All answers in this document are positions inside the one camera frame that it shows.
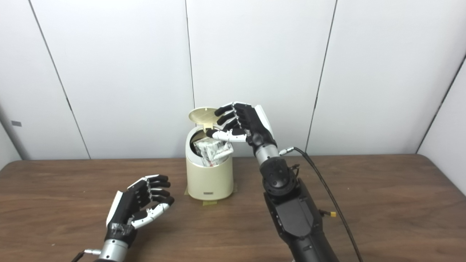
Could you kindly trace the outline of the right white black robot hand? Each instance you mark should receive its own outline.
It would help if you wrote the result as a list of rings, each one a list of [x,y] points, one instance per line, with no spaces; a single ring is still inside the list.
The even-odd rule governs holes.
[[[221,130],[207,129],[211,139],[227,142],[245,142],[254,150],[266,145],[277,146],[270,124],[261,106],[231,102],[215,110]]]

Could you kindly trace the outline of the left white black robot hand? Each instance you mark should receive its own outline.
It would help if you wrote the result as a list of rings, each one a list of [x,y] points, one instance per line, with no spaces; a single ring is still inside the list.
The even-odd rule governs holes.
[[[122,241],[131,247],[138,229],[150,224],[174,203],[167,188],[169,178],[165,175],[148,175],[117,191],[106,219],[105,240]]]

